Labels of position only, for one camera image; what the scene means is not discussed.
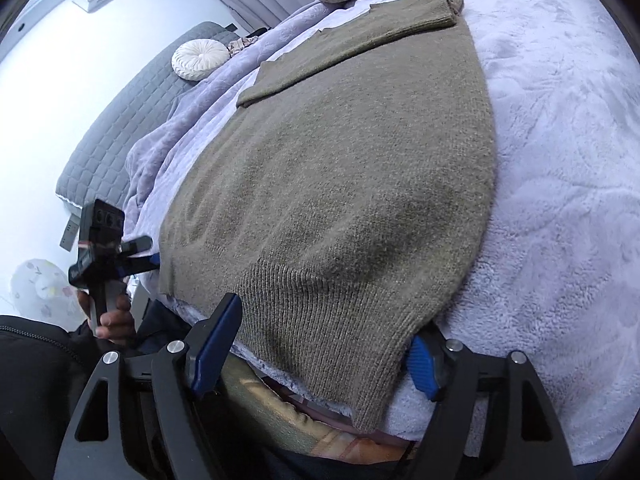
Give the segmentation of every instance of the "metal bolt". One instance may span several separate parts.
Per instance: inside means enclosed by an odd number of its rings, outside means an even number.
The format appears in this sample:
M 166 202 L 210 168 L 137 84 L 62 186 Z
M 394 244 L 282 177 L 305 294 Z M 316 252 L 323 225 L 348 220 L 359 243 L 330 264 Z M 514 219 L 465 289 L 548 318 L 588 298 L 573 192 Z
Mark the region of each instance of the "metal bolt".
M 457 339 L 447 339 L 444 346 L 446 346 L 450 352 L 460 352 L 465 347 L 462 341 L 458 341 Z
M 111 363 L 114 363 L 118 360 L 118 353 L 107 352 L 105 355 L 102 356 L 102 360 L 104 361 L 105 364 L 110 365 Z
M 169 351 L 169 353 L 171 354 L 177 354 L 178 352 L 182 352 L 182 350 L 184 350 L 184 342 L 183 341 L 171 341 L 167 346 L 166 349 Z
M 517 365 L 523 365 L 524 363 L 527 362 L 527 356 L 524 355 L 522 352 L 516 351 L 511 353 L 511 360 Z

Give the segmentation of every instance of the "lavender fleece blanket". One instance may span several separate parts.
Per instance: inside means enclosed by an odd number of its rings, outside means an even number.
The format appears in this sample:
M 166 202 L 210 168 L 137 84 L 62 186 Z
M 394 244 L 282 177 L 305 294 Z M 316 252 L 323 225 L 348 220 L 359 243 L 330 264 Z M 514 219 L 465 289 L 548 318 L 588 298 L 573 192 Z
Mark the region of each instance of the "lavender fleece blanket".
M 262 58 L 384 1 L 333 12 L 311 6 L 198 85 L 129 155 L 126 234 L 158 239 L 181 181 Z M 494 108 L 497 188 L 481 253 L 437 321 L 474 351 L 525 351 L 574 462 L 606 459 L 640 406 L 640 66 L 598 0 L 465 0 L 464 12 Z M 154 291 L 152 275 L 146 286 Z M 201 317 L 167 302 L 190 322 Z M 349 413 L 250 349 L 234 351 Z M 380 429 L 420 439 L 432 411 L 405 377 Z

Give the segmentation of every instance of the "zipper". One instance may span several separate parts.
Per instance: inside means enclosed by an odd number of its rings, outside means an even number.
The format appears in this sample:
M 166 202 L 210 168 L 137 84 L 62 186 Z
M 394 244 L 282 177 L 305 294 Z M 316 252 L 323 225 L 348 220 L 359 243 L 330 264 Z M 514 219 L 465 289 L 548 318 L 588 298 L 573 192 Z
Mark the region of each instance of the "zipper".
M 76 354 L 73 350 L 70 350 L 66 346 L 64 346 L 60 341 L 56 341 L 55 339 L 51 339 L 49 337 L 44 337 L 38 334 L 32 334 L 31 332 L 25 332 L 24 330 L 18 330 L 17 328 L 13 328 L 11 326 L 0 325 L 0 330 L 4 332 L 10 332 L 13 334 L 21 335 L 24 337 L 30 337 L 31 339 L 37 339 L 38 341 L 44 341 L 45 343 L 52 344 L 53 346 L 60 348 L 62 351 L 65 351 L 68 355 L 70 355 L 79 365 L 84 366 L 82 359 Z

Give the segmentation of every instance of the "knit sweater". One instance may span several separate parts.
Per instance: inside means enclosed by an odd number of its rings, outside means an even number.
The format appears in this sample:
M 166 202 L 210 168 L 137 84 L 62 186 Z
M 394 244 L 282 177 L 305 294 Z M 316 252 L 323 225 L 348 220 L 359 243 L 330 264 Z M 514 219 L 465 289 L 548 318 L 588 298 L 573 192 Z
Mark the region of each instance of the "knit sweater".
M 160 290 L 373 430 L 480 246 L 494 130 L 462 0 L 397 0 L 264 63 L 161 230 Z

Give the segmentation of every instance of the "human hand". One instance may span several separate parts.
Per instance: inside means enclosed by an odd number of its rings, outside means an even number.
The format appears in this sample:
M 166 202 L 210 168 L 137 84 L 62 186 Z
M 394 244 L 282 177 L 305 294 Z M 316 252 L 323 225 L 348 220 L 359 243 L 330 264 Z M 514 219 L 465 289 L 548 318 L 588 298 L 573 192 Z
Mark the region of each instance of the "human hand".
M 91 317 L 91 301 L 86 292 L 78 290 L 78 301 L 82 311 L 87 317 Z M 136 327 L 131 315 L 131 302 L 129 297 L 121 294 L 116 300 L 116 310 L 105 312 L 100 316 L 100 324 L 96 331 L 96 337 L 109 339 L 118 345 L 125 346 L 136 335 Z

